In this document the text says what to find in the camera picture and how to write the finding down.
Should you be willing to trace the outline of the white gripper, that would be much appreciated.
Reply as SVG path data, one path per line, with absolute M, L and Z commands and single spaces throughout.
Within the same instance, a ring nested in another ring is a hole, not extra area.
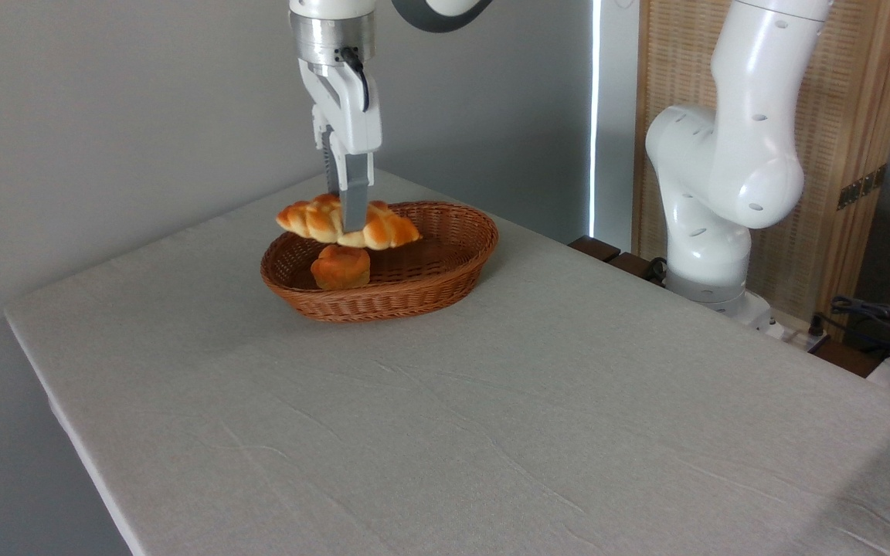
M 299 68 L 314 102 L 314 139 L 324 158 L 328 194 L 341 201 L 343 232 L 359 232 L 366 225 L 369 188 L 374 183 L 369 152 L 382 144 L 377 88 L 346 64 L 321 66 L 299 60 Z M 331 133 L 346 154 L 333 151 Z

